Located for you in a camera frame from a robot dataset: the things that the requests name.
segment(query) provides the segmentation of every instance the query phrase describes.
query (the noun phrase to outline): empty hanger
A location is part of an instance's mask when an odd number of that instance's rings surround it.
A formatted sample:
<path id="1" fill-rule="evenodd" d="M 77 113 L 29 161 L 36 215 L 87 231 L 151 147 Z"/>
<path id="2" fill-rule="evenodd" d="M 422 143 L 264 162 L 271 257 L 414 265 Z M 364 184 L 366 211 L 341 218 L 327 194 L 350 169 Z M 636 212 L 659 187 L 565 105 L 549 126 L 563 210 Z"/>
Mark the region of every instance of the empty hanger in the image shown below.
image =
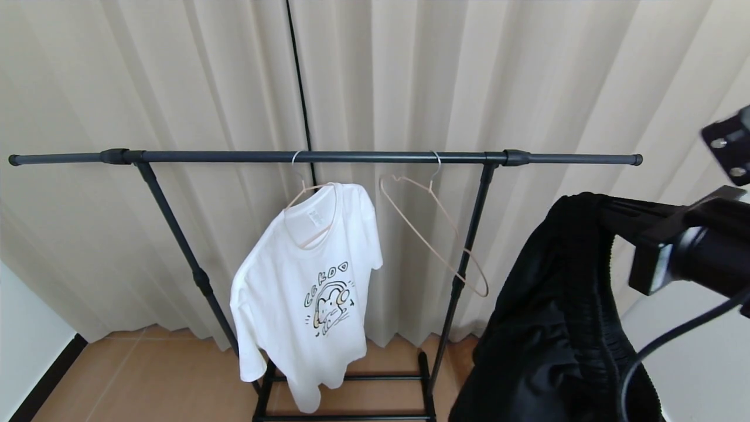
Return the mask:
<path id="1" fill-rule="evenodd" d="M 396 176 L 395 174 L 391 174 L 389 176 L 392 177 L 395 182 L 401 182 L 401 181 L 409 182 L 409 183 L 411 183 L 411 184 L 413 184 L 413 185 L 415 185 L 415 186 L 417 186 L 419 188 L 422 188 L 425 191 L 429 192 L 430 196 L 432 196 L 432 198 L 437 203 L 437 206 L 442 211 L 442 214 L 448 219 L 448 222 L 451 224 L 451 228 L 453 228 L 453 231 L 456 233 L 456 237 L 458 238 L 458 237 L 460 237 L 460 234 L 458 233 L 458 226 L 453 221 L 453 219 L 451 219 L 451 216 L 448 214 L 448 211 L 446 211 L 446 208 L 443 206 L 443 204 L 440 203 L 440 200 L 435 195 L 435 192 L 432 191 L 432 182 L 433 182 L 433 179 L 435 179 L 435 176 L 440 172 L 440 168 L 443 166 L 443 163 L 440 162 L 440 156 L 437 155 L 437 152 L 434 152 L 434 151 L 431 151 L 431 152 L 437 158 L 437 170 L 435 170 L 435 173 L 432 173 L 432 176 L 430 176 L 430 185 L 428 185 L 428 186 L 422 185 L 421 183 L 415 182 L 414 180 L 411 180 L 410 178 L 408 178 L 406 176 Z M 451 270 L 465 285 L 469 286 L 469 288 L 472 289 L 474 291 L 474 293 L 477 293 L 477 295 L 479 295 L 480 297 L 487 297 L 487 295 L 489 295 L 489 293 L 490 293 L 490 285 L 487 282 L 487 277 L 484 275 L 485 272 L 482 271 L 482 269 L 481 269 L 482 266 L 479 265 L 479 262 L 474 257 L 474 254 L 469 249 L 463 248 L 463 251 L 466 252 L 467 254 L 469 254 L 469 258 L 471 258 L 471 260 L 474 261 L 474 264 L 476 264 L 476 267 L 479 270 L 479 274 L 481 274 L 481 277 L 484 280 L 484 293 L 483 294 L 479 293 L 479 291 L 477 291 L 474 288 L 474 286 L 472 286 L 469 283 L 467 283 L 467 280 L 461 274 L 459 274 L 458 271 L 456 271 L 456 269 L 453 266 L 451 266 L 451 264 L 449 264 L 448 261 L 445 258 L 443 258 L 439 253 L 437 253 L 437 251 L 435 250 L 435 248 L 422 236 L 421 233 L 419 233 L 419 231 L 414 227 L 414 225 L 412 225 L 412 222 L 409 221 L 409 219 L 404 215 L 404 213 L 401 212 L 401 209 L 399 209 L 398 206 L 396 206 L 396 203 L 391 199 L 390 195 L 388 195 L 388 192 L 386 191 L 386 187 L 385 187 L 385 183 L 384 182 L 385 182 L 385 179 L 387 179 L 387 178 L 388 178 L 388 176 L 383 176 L 383 177 L 380 178 L 380 191 L 388 199 L 388 202 L 390 202 L 391 205 L 396 209 L 396 212 L 398 213 L 398 215 L 401 216 L 401 218 L 409 225 L 409 227 L 412 228 L 412 230 L 414 231 L 414 233 L 416 233 L 416 235 L 419 236 L 419 239 L 421 239 L 421 241 L 425 245 L 427 245 L 428 248 L 430 248 L 430 250 L 432 251 L 432 253 L 434 253 L 435 256 L 437 256 L 438 259 L 440 259 L 442 261 L 442 263 L 445 264 L 445 266 L 448 267 L 448 269 Z"/>
<path id="2" fill-rule="evenodd" d="M 334 184 L 333 184 L 333 183 L 331 183 L 331 182 L 328 182 L 328 183 L 323 183 L 322 185 L 315 185 L 315 186 L 311 186 L 311 187 L 309 187 L 309 188 L 308 188 L 308 187 L 306 187 L 306 186 L 305 186 L 305 178 L 304 178 L 304 176 L 302 176 L 302 174 L 301 174 L 301 173 L 299 173 L 299 172 L 298 172 L 298 171 L 297 171 L 297 170 L 296 170 L 296 169 L 294 168 L 294 160 L 295 160 L 295 159 L 297 158 L 297 155 L 298 155 L 298 154 L 299 154 L 300 152 L 302 152 L 302 151 L 297 151 L 297 152 L 295 152 L 295 153 L 294 153 L 294 156 L 292 157 L 292 170 L 293 170 L 293 171 L 294 171 L 295 173 L 297 173 L 297 176 L 299 176 L 299 179 L 300 179 L 300 180 L 302 181 L 302 190 L 301 190 L 301 191 L 300 191 L 300 192 L 299 192 L 299 193 L 297 194 L 297 196 L 295 196 L 295 197 L 294 197 L 294 199 L 292 199 L 292 202 L 290 202 L 290 203 L 289 203 L 289 205 L 287 205 L 287 206 L 286 206 L 286 208 L 284 208 L 284 209 L 283 209 L 283 210 L 284 210 L 284 212 L 285 212 L 285 214 L 284 214 L 284 220 L 283 220 L 283 221 L 284 221 L 284 225 L 286 226 L 286 229 L 287 229 L 287 230 L 289 230 L 289 226 L 287 226 L 287 216 L 286 216 L 286 211 L 287 211 L 287 210 L 288 210 L 289 208 L 291 208 L 291 207 L 292 207 L 292 205 L 294 205 L 294 203 L 295 203 L 295 202 L 297 202 L 297 200 L 298 200 L 298 199 L 299 199 L 299 198 L 300 198 L 300 197 L 301 197 L 301 196 L 302 196 L 302 195 L 303 195 L 303 194 L 304 194 L 305 192 L 307 192 L 307 191 L 312 191 L 312 190 L 314 190 L 314 189 L 318 189 L 318 188 L 322 188 L 323 186 L 327 186 L 327 185 L 331 185 L 331 186 L 334 186 Z M 315 239 L 317 239 L 318 237 L 320 237 L 320 236 L 321 236 L 322 234 L 324 234 L 325 232 L 327 232 L 327 231 L 331 230 L 331 226 L 333 225 L 333 223 L 334 223 L 334 219 L 335 219 L 335 218 L 336 218 L 336 216 L 335 216 L 335 214 L 334 214 L 334 216 L 333 216 L 333 217 L 331 218 L 331 222 L 330 222 L 330 223 L 329 223 L 329 224 L 328 224 L 327 226 L 325 226 L 325 227 L 324 227 L 324 228 L 323 228 L 323 229 L 322 229 L 321 231 L 319 231 L 319 232 L 317 232 L 316 234 L 314 234 L 314 235 L 313 235 L 313 236 L 312 236 L 312 237 L 311 237 L 310 239 L 308 239 L 308 240 L 305 240 L 305 241 L 304 241 L 304 242 L 303 242 L 302 244 L 299 244 L 299 245 L 297 245 L 297 246 L 298 246 L 299 248 L 304 248 L 305 246 L 309 245 L 309 244 L 310 244 L 310 243 L 311 243 L 312 241 L 314 241 Z"/>

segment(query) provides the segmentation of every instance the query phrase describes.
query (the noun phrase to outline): curtain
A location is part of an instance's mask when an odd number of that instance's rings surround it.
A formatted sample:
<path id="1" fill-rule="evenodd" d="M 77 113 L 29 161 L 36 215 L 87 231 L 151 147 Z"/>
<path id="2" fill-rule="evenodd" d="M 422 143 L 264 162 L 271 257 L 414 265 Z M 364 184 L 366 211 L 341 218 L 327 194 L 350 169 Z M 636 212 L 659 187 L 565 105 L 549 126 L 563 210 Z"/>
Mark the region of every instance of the curtain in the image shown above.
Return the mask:
<path id="1" fill-rule="evenodd" d="M 3 155 L 130 149 L 639 152 L 640 167 L 495 172 L 475 242 L 490 296 L 464 289 L 452 339 L 481 333 L 524 241 L 564 194 L 685 203 L 726 178 L 698 137 L 750 103 L 750 4 L 696 2 L 101 2 L 0 5 Z M 293 41 L 302 90 L 299 89 Z M 301 184 L 289 164 L 154 164 L 228 313 L 239 264 Z M 436 165 L 315 164 L 363 185 L 384 266 L 367 335 L 439 332 L 452 275 L 378 192 Z M 309 167 L 298 164 L 305 172 Z M 89 341 L 149 324 L 227 341 L 139 174 L 0 164 L 2 260 Z M 458 265 L 481 168 L 389 193 Z M 632 248 L 613 250 L 621 312 Z M 467 280 L 479 286 L 469 264 Z"/>

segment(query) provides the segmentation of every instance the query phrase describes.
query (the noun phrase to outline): clothes rack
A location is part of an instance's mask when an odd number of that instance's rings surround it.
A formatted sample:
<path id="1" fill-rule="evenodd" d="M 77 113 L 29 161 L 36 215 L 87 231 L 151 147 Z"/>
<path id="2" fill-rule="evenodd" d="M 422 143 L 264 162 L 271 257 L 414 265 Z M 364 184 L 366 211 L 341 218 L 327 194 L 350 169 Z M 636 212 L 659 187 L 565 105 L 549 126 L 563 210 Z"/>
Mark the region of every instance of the clothes rack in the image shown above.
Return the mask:
<path id="1" fill-rule="evenodd" d="M 239 353 L 237 338 L 221 311 L 216 297 L 214 296 L 208 274 L 200 267 L 198 260 L 185 235 L 182 233 L 177 218 L 175 217 L 167 197 L 164 195 L 156 174 L 150 163 L 157 162 L 214 162 L 214 163 L 291 163 L 295 151 L 142 151 L 129 149 L 108 149 L 102 152 L 86 152 L 74 154 L 44 154 L 44 155 L 10 155 L 8 161 L 13 166 L 26 164 L 62 164 L 62 163 L 86 163 L 101 162 L 105 164 L 133 164 L 138 168 L 143 180 L 151 190 L 159 210 L 166 219 L 169 229 L 172 231 L 177 244 L 182 250 L 188 265 L 193 272 L 193 281 L 201 290 L 208 301 L 214 316 L 219 322 L 222 331 L 229 339 L 235 354 Z M 443 164 L 481 164 L 482 172 L 479 180 L 477 195 L 474 200 L 474 209 L 469 222 L 469 230 L 464 242 L 465 251 L 471 251 L 474 246 L 479 219 L 487 199 L 487 192 L 492 182 L 492 176 L 499 166 L 519 166 L 535 163 L 559 163 L 559 164 L 627 164 L 639 165 L 643 157 L 634 155 L 587 155 L 587 154 L 532 154 L 516 149 L 506 149 L 502 152 L 440 152 L 440 161 Z M 345 152 L 345 151 L 302 151 L 295 159 L 296 162 L 307 163 L 414 163 L 434 164 L 436 162 L 434 152 Z M 469 263 L 469 254 L 461 255 L 457 274 L 466 276 L 466 268 Z M 440 370 L 443 355 L 448 343 L 448 334 L 453 322 L 458 300 L 464 284 L 454 276 L 451 287 L 451 296 L 448 303 L 448 311 L 440 334 L 439 346 L 432 371 L 428 365 L 427 355 L 420 351 L 417 355 L 419 371 L 412 375 L 403 374 L 380 374 L 380 375 L 346 375 L 344 381 L 402 381 L 419 380 L 421 382 L 422 397 L 424 400 L 424 412 L 420 414 L 298 414 L 298 415 L 268 415 L 266 407 L 269 402 L 271 388 L 274 382 L 284 382 L 286 377 L 276 375 L 276 366 L 269 359 L 267 370 L 262 377 L 262 384 L 253 382 L 253 387 L 258 394 L 253 422 L 264 421 L 296 421 L 296 420 L 428 420 L 436 422 L 433 391 L 437 373 Z"/>

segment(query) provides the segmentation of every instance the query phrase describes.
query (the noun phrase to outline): curtain gap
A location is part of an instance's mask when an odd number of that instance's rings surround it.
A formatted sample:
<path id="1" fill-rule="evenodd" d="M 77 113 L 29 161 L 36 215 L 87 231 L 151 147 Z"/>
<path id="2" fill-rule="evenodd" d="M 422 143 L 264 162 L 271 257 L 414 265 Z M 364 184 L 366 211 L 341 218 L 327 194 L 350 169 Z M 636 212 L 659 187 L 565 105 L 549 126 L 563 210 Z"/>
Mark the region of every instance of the curtain gap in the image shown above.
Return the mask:
<path id="1" fill-rule="evenodd" d="M 289 0 L 286 0 L 286 16 L 289 18 L 289 35 L 292 37 L 292 50 L 294 51 L 294 64 L 297 67 L 297 84 L 299 84 L 299 99 L 302 102 L 302 118 L 304 119 L 304 135 L 307 138 L 307 150 L 313 150 L 313 143 L 310 136 L 310 124 L 308 123 L 308 107 L 305 105 L 305 90 L 302 88 L 302 71 L 299 68 L 299 54 L 297 54 L 297 40 L 294 36 L 294 22 L 292 20 L 292 8 L 290 7 Z M 318 184 L 318 180 L 315 177 L 315 163 L 310 163 L 310 173 L 313 176 L 313 186 Z"/>

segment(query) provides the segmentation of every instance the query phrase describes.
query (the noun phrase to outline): brown tile floor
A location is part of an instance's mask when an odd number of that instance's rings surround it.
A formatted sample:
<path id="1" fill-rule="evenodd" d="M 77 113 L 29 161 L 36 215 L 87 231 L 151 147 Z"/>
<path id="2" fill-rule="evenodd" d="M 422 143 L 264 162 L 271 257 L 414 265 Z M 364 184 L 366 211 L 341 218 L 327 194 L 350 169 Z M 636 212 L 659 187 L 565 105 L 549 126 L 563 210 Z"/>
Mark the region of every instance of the brown tile floor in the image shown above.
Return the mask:
<path id="1" fill-rule="evenodd" d="M 430 365 L 438 338 L 422 345 Z M 475 337 L 450 344 L 435 387 L 439 421 L 448 412 L 471 370 Z M 417 370 L 417 349 L 395 337 L 387 347 L 367 345 L 367 356 L 349 365 L 349 373 Z M 419 412 L 422 394 L 417 381 L 349 382 L 336 390 L 321 387 L 319 411 L 357 413 Z M 198 340 L 188 330 L 169 332 L 153 326 L 112 333 L 84 349 L 34 422 L 47 421 L 204 421 L 251 420 L 256 395 L 239 381 L 231 351 L 213 341 Z M 296 414 L 289 388 L 274 384 L 269 414 Z"/>

